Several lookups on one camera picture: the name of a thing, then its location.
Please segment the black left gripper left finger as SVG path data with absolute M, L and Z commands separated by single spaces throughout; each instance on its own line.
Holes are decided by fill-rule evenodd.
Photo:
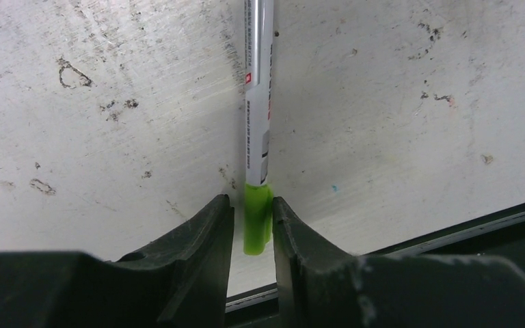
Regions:
M 223 327 L 233 234 L 221 194 L 116 261 L 0 251 L 0 327 Z

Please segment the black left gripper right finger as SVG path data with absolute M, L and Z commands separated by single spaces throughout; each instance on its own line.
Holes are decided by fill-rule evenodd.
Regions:
M 525 327 L 525 272 L 500 256 L 354 256 L 272 202 L 283 327 Z

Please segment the green marker cap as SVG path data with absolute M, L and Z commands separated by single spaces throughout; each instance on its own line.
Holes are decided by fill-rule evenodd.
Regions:
M 258 256 L 264 252 L 272 235 L 273 191 L 269 185 L 245 184 L 243 252 Z

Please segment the silver marker pen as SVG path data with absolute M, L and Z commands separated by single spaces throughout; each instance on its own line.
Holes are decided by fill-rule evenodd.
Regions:
M 270 140 L 274 2 L 245 2 L 246 176 L 267 183 Z

